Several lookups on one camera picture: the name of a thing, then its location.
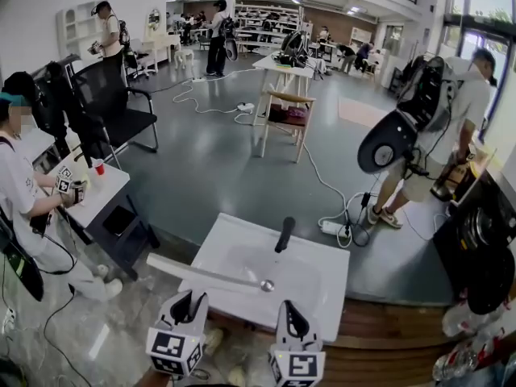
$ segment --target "black handle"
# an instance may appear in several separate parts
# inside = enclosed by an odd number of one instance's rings
[[[277,241],[274,251],[278,254],[285,249],[289,244],[290,236],[292,235],[293,229],[296,227],[296,220],[291,216],[283,219],[283,230],[281,231],[280,239]]]

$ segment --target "mesh chair back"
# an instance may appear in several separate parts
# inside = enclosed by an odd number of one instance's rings
[[[73,75],[72,84],[87,114],[109,120],[126,110],[126,86],[120,70],[110,62],[100,61],[82,69]]]

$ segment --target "man in white t-shirt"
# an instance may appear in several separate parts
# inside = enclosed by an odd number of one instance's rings
[[[85,297],[99,301],[111,299],[122,291],[122,282],[116,279],[105,284],[103,278],[108,273],[105,265],[99,265],[98,276],[94,277],[81,261],[61,248],[64,244],[57,235],[55,209],[60,205],[71,206],[74,199],[64,193],[46,196],[41,188],[53,188],[56,178],[36,172],[22,154],[19,143],[22,116],[30,113],[31,106],[23,96],[0,93],[2,213],[12,224],[18,244],[35,259],[39,268],[50,273],[69,271],[60,277]],[[36,220],[42,220],[37,227]]]
[[[456,143],[459,144],[459,148],[452,159],[455,162],[465,161],[473,132],[475,128],[482,127],[491,95],[487,81],[493,79],[496,66],[493,54],[481,48],[473,54],[471,60],[450,57],[446,62],[456,75],[467,73],[470,76],[460,87],[451,105],[452,116],[457,118],[452,118],[444,131],[419,134],[412,162],[426,168],[428,176],[406,171],[405,160],[389,169],[389,175],[378,194],[377,203],[369,206],[367,210],[368,221],[373,225],[380,218],[391,227],[401,228],[402,223],[394,213],[409,201],[422,202],[426,198],[435,180],[449,162]],[[402,188],[391,204],[384,206],[401,180],[404,180]]]
[[[220,35],[220,26],[224,19],[230,17],[227,11],[226,0],[218,0],[214,4],[218,8],[217,13],[213,17],[211,24],[206,25],[207,28],[213,30],[213,35],[210,41],[210,50],[208,51],[208,66],[206,67],[206,74],[208,76],[224,76],[224,66],[226,65],[226,48],[224,42],[226,38]]]
[[[113,65],[120,73],[122,71],[123,52],[120,44],[120,25],[119,20],[113,14],[109,2],[97,4],[97,15],[103,20],[102,41],[100,47],[102,55],[107,65]]]

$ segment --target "wooden floor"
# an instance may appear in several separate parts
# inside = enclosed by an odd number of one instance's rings
[[[442,333],[443,312],[346,299],[339,337],[324,348],[327,361],[320,386],[407,387],[430,382],[435,361],[455,344]],[[233,318],[210,316],[225,327],[239,325]]]

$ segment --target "sink basin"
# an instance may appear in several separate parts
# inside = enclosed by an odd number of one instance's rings
[[[207,288],[210,307],[275,329],[281,303],[299,303],[318,320],[324,341],[335,341],[346,293],[349,252],[292,236],[274,252],[279,231],[220,214],[192,267],[252,283],[270,280],[270,293],[239,293]],[[180,291],[196,287],[183,281]]]

